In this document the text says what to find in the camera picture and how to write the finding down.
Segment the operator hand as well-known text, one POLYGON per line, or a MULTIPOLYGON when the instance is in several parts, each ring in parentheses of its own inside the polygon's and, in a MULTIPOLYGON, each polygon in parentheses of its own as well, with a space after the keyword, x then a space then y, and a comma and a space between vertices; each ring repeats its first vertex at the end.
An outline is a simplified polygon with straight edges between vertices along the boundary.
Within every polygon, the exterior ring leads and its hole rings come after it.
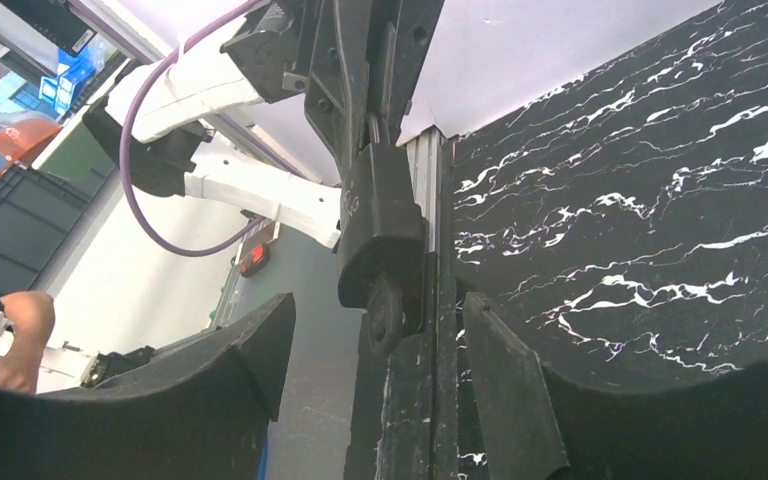
POLYGON ((0 303, 13 329, 10 349, 0 358, 0 387, 34 395, 55 325, 53 298, 43 291, 22 291, 1 297, 0 303))

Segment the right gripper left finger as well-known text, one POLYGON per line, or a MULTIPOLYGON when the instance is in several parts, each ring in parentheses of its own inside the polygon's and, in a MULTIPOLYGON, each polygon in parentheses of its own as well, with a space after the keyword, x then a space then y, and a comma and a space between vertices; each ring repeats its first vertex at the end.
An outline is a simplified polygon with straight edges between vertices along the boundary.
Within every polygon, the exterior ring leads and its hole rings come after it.
POLYGON ((254 479, 296 323, 289 293, 93 389, 0 389, 0 479, 254 479))

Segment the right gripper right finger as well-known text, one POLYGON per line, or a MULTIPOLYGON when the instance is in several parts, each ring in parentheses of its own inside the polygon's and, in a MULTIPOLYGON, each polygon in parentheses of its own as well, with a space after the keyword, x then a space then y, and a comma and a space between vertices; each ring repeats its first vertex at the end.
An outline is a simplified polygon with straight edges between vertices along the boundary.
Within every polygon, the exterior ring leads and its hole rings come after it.
POLYGON ((466 295, 465 336, 493 479, 768 479, 768 361, 633 393, 557 372, 466 295))

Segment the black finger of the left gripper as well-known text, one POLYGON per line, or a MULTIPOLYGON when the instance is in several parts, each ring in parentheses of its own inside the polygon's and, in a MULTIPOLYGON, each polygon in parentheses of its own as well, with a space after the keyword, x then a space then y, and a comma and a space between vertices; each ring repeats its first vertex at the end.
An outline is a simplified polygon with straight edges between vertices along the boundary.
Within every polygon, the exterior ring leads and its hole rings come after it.
POLYGON ((394 144, 412 101, 440 1, 308 1, 305 117, 345 175, 370 143, 394 144))

